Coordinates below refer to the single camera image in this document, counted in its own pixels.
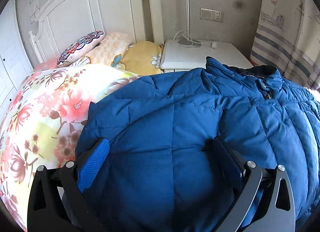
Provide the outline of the blue quilted down jacket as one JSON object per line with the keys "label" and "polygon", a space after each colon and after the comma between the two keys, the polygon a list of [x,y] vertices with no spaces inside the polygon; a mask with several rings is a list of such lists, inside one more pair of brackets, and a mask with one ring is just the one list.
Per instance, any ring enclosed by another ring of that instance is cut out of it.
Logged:
{"label": "blue quilted down jacket", "polygon": [[141,77],[91,103],[76,155],[110,143],[84,198],[109,231],[210,231],[234,200],[211,140],[286,168],[302,225],[319,203],[319,102],[273,66]]}

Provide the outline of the floral bed quilt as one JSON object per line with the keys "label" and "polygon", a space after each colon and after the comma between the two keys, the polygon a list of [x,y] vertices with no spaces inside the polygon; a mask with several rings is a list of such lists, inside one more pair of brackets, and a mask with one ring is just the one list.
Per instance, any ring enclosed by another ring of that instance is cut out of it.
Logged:
{"label": "floral bed quilt", "polygon": [[98,102],[138,75],[103,64],[32,72],[1,122],[1,200],[18,227],[27,228],[31,184],[40,165],[59,168],[75,148]]}

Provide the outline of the white wardrobe door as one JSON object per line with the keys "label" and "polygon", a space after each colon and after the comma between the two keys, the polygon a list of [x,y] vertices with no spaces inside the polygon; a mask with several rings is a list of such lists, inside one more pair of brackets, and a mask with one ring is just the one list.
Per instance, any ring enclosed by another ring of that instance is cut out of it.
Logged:
{"label": "white wardrobe door", "polygon": [[1,12],[0,54],[1,118],[3,118],[23,80],[33,71],[17,23],[16,0],[9,0]]}

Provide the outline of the embroidered decorative pillow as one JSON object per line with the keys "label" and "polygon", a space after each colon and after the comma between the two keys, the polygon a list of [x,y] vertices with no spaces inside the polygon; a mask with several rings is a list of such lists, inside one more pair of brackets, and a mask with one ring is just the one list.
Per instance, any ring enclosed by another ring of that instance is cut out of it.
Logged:
{"label": "embroidered decorative pillow", "polygon": [[105,37],[103,31],[93,31],[75,41],[57,59],[58,67],[69,66],[93,50]]}

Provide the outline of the patterned striped curtain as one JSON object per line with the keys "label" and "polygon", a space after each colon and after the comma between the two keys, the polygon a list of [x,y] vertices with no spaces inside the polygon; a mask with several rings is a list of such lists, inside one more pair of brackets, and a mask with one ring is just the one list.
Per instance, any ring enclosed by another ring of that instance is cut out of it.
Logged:
{"label": "patterned striped curtain", "polygon": [[319,89],[319,9],[313,0],[262,0],[251,61]]}

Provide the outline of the beige patterned pillow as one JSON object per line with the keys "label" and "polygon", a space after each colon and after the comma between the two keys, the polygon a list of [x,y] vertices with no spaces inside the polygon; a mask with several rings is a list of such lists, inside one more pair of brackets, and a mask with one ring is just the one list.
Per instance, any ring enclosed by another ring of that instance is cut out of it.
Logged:
{"label": "beige patterned pillow", "polygon": [[126,33],[110,33],[89,53],[76,60],[71,66],[103,64],[126,70],[121,59],[132,44],[132,37]]}

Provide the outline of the white nightstand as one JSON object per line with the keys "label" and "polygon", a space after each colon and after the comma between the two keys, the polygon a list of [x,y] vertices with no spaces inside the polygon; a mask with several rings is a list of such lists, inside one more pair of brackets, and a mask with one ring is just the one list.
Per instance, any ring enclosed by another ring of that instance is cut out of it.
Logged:
{"label": "white nightstand", "polygon": [[237,68],[248,69],[253,66],[231,43],[202,41],[196,46],[183,47],[176,40],[167,40],[159,67],[169,72],[205,68],[207,57]]}

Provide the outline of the yellow floral pillow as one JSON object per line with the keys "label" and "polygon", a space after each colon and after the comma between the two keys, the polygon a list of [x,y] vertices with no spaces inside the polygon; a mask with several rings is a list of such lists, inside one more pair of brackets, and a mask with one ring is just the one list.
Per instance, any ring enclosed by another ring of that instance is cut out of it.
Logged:
{"label": "yellow floral pillow", "polygon": [[137,75],[156,75],[163,71],[160,69],[163,47],[149,41],[141,41],[129,45],[124,55],[116,56],[111,64],[120,70]]}

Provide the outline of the silver desk lamp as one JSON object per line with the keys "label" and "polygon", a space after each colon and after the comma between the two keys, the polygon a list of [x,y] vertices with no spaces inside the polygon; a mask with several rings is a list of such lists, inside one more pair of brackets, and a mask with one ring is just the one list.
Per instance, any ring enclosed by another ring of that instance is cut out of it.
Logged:
{"label": "silver desk lamp", "polygon": [[190,0],[185,0],[185,18],[186,29],[185,32],[181,33],[177,43],[185,48],[198,48],[201,46],[201,42],[194,40],[190,35]]}

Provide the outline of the white wooden headboard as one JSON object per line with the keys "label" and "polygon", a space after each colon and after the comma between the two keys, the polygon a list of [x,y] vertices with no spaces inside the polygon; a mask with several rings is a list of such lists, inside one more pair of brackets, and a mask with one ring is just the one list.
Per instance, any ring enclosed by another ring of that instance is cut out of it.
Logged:
{"label": "white wooden headboard", "polygon": [[39,63],[97,30],[127,33],[134,42],[164,43],[161,0],[48,0],[35,21],[37,34],[29,36]]}

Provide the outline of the wall socket panel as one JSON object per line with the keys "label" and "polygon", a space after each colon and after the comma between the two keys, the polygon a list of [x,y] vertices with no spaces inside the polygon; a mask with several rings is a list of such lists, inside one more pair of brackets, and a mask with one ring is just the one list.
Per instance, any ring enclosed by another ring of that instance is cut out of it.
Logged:
{"label": "wall socket panel", "polygon": [[214,9],[201,8],[200,9],[200,19],[222,23],[223,22],[223,12],[218,11],[218,10],[214,10]]}

